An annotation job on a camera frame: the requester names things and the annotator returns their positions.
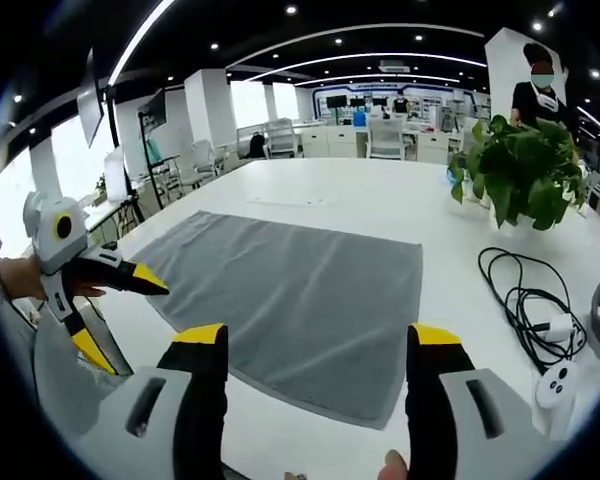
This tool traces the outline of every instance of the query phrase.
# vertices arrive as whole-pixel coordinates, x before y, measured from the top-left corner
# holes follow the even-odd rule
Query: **black ceiling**
[[[125,72],[145,70],[146,75],[141,80],[121,84],[119,94],[125,98],[148,94],[167,84],[168,76],[175,77],[171,83],[181,83],[200,68],[226,67],[278,43],[329,29],[377,23],[422,23],[471,30],[483,34],[484,38],[429,28],[346,31],[283,46],[275,50],[279,55],[277,59],[270,51],[250,58],[240,67],[280,68],[336,55],[377,52],[421,52],[486,63],[485,41],[506,26],[557,50],[570,70],[569,94],[578,99],[595,100],[600,97],[600,80],[593,81],[589,69],[600,69],[600,56],[591,48],[591,29],[576,21],[580,17],[575,14],[579,15],[580,11],[573,2],[563,1],[562,11],[547,18],[547,12],[558,2],[385,0],[377,5],[357,7],[350,0],[176,0],[125,67]],[[44,25],[45,36],[37,41],[31,36],[26,62],[13,77],[13,90],[21,93],[24,101],[13,105],[12,120],[18,123],[48,101],[76,88],[92,46],[97,75],[109,76],[130,38],[159,3],[159,0],[67,0],[56,8]],[[290,3],[298,8],[294,16],[285,13]],[[544,22],[541,33],[532,32],[534,19]],[[415,41],[416,35],[423,35],[423,41]],[[341,38],[343,44],[336,45],[335,38]],[[220,45],[219,49],[210,49],[213,42]],[[379,61],[377,57],[339,60],[296,68],[292,73],[313,78],[324,77],[325,70],[329,70],[330,76],[379,73]],[[412,73],[460,78],[461,86],[478,91],[488,87],[485,68],[432,59],[405,58],[404,62],[418,67],[418,71]],[[230,71],[233,79],[254,75],[235,68]],[[463,77],[459,77],[461,71],[465,74]],[[286,79],[287,75],[282,74],[264,80]]]

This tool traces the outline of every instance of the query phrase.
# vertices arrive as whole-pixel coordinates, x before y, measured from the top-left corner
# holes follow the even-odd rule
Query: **green leaves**
[[[458,202],[466,172],[476,197],[485,191],[491,197],[498,226],[505,221],[516,225],[519,215],[527,215],[534,219],[534,228],[551,228],[562,221],[569,205],[562,198],[565,189],[575,193],[576,205],[584,202],[582,173],[572,163],[575,147],[562,125],[539,120],[537,129],[512,126],[496,115],[490,136],[480,123],[472,132],[477,145],[454,156],[449,166],[455,178],[451,195]]]
[[[507,218],[513,182],[504,176],[491,174],[485,177],[485,185],[496,209],[496,221],[500,227]]]

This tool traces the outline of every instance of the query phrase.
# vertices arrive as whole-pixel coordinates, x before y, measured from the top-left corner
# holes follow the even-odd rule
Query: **window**
[[[62,194],[79,201],[93,193],[104,173],[104,158],[114,150],[106,108],[90,149],[78,116],[51,130],[51,144]]]
[[[296,87],[288,83],[274,83],[273,97],[276,99],[276,114],[278,118],[298,120],[298,97]]]
[[[269,121],[262,82],[231,82],[231,99],[236,128]]]
[[[29,149],[23,150],[0,172],[1,257],[20,257],[30,240],[24,229],[22,209],[29,192],[36,190]]]

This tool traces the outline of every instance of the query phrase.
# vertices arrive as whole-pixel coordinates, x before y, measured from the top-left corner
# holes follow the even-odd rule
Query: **black cable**
[[[485,270],[482,257],[488,252],[498,252],[498,254],[489,261],[487,269]],[[510,289],[504,299],[496,290],[491,274],[493,265],[502,258],[514,259],[518,264],[519,272],[517,286]],[[565,301],[561,300],[552,293],[547,292],[546,290],[523,287],[522,277],[524,268],[522,265],[522,260],[544,265],[551,269],[551,271],[555,273],[562,284],[565,293]],[[518,337],[520,345],[527,355],[529,355],[529,358],[531,358],[531,361],[541,374],[544,374],[544,372],[546,372],[552,365],[555,365],[562,360],[571,360],[574,355],[584,348],[585,344],[587,343],[587,333],[578,318],[571,311],[571,300],[569,298],[567,285],[565,284],[560,273],[558,273],[558,271],[549,263],[536,258],[527,257],[526,255],[521,255],[519,253],[511,253],[502,248],[489,247],[482,250],[480,255],[478,255],[478,267],[480,268],[480,273],[482,273],[487,285],[489,285],[491,292],[496,298],[496,301],[504,310],[507,321]],[[514,295],[517,295],[517,298],[515,299],[515,310],[512,310],[509,307],[509,304],[510,301],[514,301]],[[525,309],[525,302],[531,298],[542,298],[554,303],[560,310],[562,310],[562,312],[571,316],[574,330],[571,332],[571,336],[568,340],[568,346],[566,348],[558,343],[546,341],[539,333],[538,326],[531,323]],[[546,354],[554,357],[554,359],[541,359],[538,354],[539,351],[544,351]]]

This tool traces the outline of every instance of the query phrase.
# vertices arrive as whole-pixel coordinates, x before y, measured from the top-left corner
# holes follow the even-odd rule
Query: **gray towel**
[[[229,327],[230,371],[269,395],[383,428],[418,319],[422,247],[198,212],[140,252],[177,331]]]

